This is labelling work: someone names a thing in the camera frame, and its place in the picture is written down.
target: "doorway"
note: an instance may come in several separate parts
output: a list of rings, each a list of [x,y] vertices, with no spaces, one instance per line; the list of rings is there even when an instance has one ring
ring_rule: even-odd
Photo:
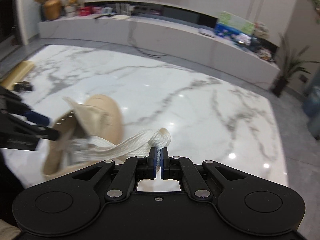
[[[15,0],[0,0],[0,62],[20,45]]]

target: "shoe tongue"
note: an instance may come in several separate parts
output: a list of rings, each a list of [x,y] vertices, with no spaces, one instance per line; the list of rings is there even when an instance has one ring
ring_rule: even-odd
[[[102,127],[108,124],[108,113],[96,106],[78,104],[69,97],[63,98],[72,109],[75,116],[89,136],[101,136]]]

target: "orange vase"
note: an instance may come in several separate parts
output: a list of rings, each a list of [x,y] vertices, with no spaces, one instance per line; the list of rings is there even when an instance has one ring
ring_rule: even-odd
[[[61,1],[60,0],[49,0],[44,3],[44,15],[47,20],[58,19],[61,12]]]

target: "silver rivet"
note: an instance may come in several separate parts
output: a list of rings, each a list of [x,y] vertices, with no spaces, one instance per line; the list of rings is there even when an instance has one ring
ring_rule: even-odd
[[[122,191],[119,189],[111,189],[107,192],[109,197],[120,197],[122,195]]]
[[[210,191],[205,190],[205,189],[199,189],[195,192],[195,195],[197,197],[209,197],[210,196]]]

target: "triangular cutout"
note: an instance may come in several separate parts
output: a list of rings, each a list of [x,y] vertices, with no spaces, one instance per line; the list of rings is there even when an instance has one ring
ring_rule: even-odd
[[[225,168],[222,167],[216,167],[216,169],[222,174],[223,177],[225,177],[227,180],[237,180],[237,179],[245,179],[244,176],[232,172],[230,170],[227,170]]]
[[[94,175],[96,175],[98,173],[98,171],[101,170],[101,166],[100,167],[94,167],[91,170],[88,171],[84,171],[74,177],[72,177],[73,179],[80,179],[80,180],[90,180],[93,178]]]

